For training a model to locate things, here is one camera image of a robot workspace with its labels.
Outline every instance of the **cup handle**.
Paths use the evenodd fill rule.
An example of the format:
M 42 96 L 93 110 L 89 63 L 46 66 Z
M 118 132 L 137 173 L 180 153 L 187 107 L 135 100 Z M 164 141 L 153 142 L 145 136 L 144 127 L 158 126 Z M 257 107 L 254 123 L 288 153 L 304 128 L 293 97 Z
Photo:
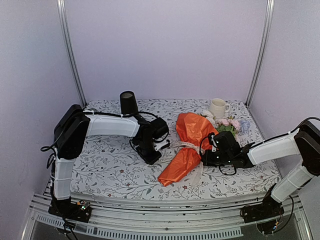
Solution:
M 229 112 L 230 111 L 230 109 L 231 109 L 231 106 L 230 106 L 230 104 L 229 103 L 226 103 L 225 104 L 225 113 L 227 113 L 227 112 Z

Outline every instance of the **white ribbon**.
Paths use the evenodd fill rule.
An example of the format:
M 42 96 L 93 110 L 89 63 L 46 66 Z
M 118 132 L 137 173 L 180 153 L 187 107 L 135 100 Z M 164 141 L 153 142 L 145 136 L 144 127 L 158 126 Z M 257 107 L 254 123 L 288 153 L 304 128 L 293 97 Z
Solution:
M 177 141 L 171 144 L 171 148 L 178 148 L 178 147 L 184 147 L 189 149 L 194 149 L 198 154 L 200 148 L 193 143 L 186 142 L 186 141 Z M 201 153 L 205 154 L 205 151 L 203 148 L 201 148 Z M 201 180 L 202 173 L 204 171 L 204 163 L 201 161 L 197 167 L 194 168 L 195 174 L 192 174 L 193 180 L 191 181 L 191 186 L 194 188 L 198 185 L 198 183 Z

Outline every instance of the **metal pole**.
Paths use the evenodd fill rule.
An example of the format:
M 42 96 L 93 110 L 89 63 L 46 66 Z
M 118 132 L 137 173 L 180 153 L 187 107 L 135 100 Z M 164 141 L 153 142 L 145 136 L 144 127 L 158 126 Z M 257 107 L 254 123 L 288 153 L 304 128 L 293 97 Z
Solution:
M 250 108 L 250 105 L 252 103 L 252 100 L 254 98 L 255 90 L 257 87 L 260 71 L 261 71 L 261 66 L 263 63 L 265 51 L 266 51 L 266 46 L 267 46 L 267 41 L 269 37 L 269 32 L 270 32 L 270 27 L 272 23 L 272 15 L 274 12 L 274 0 L 268 0 L 267 5 L 266 5 L 266 11 L 265 11 L 265 19 L 264 19 L 264 26 L 263 26 L 263 34 L 262 34 L 262 39 L 261 39 L 261 44 L 260 44 L 260 49 L 259 49 L 259 54 L 258 54 L 258 59 L 255 64 L 255 69 L 254 69 L 254 74 L 253 78 L 251 81 L 250 89 L 248 96 L 246 98 L 245 104 L 248 108 Z
M 67 14 L 66 14 L 66 8 L 65 8 L 65 0 L 57 0 L 57 5 L 58 5 L 58 12 L 59 12 L 59 17 L 60 17 L 60 23 L 61 23 L 61 28 L 62 28 L 62 34 L 65 42 L 65 47 L 66 51 L 68 54 L 75 86 L 77 89 L 77 92 L 79 94 L 79 98 L 81 101 L 81 104 L 83 107 L 87 105 L 86 97 L 84 94 L 84 90 L 81 85 L 77 65 L 76 65 L 76 59 L 75 55 L 72 49 L 72 44 L 71 44 L 71 38 L 70 38 L 70 32 L 68 28 L 68 21 L 67 21 Z

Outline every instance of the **floral tablecloth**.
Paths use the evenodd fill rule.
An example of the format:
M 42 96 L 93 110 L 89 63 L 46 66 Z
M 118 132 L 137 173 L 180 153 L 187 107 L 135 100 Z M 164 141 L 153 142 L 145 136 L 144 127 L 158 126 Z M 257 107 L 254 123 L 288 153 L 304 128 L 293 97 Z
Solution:
M 179 140 L 176 121 L 180 113 L 201 113 L 207 110 L 209 100 L 203 99 L 146 99 L 138 100 L 140 111 L 147 111 L 162 117 L 169 126 L 168 139 Z M 250 142 L 261 142 L 262 137 L 241 101 L 228 101 L 231 110 L 225 117 L 235 117 L 241 124 L 238 141 L 241 146 Z M 106 113 L 120 113 L 120 103 L 112 101 L 91 101 L 86 107 Z M 157 178 L 174 158 L 179 148 L 161 151 L 162 157 L 154 164 L 146 164 L 130 147 L 129 138 L 124 136 L 95 135 L 87 137 L 81 155 L 72 171 L 71 191 L 86 195 L 139 200 L 196 200 L 225 198 L 265 192 L 279 180 L 279 173 L 273 161 L 253 168 L 238 169 L 233 176 L 223 175 L 216 167 L 203 168 L 201 179 L 195 182 L 198 167 L 180 182 L 167 187 Z M 226 173 L 233 168 L 223 167 Z

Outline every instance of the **pink flower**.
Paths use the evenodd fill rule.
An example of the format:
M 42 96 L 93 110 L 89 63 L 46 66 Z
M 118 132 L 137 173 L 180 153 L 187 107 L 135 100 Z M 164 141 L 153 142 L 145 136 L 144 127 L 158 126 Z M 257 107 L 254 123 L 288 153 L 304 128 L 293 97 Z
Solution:
M 229 121 L 227 119 L 224 119 L 224 118 L 220 119 L 220 122 L 225 126 L 229 126 L 230 125 Z
M 240 131 L 241 130 L 241 125 L 240 123 L 238 122 L 238 120 L 231 120 L 230 123 L 235 127 L 235 129 L 237 131 Z

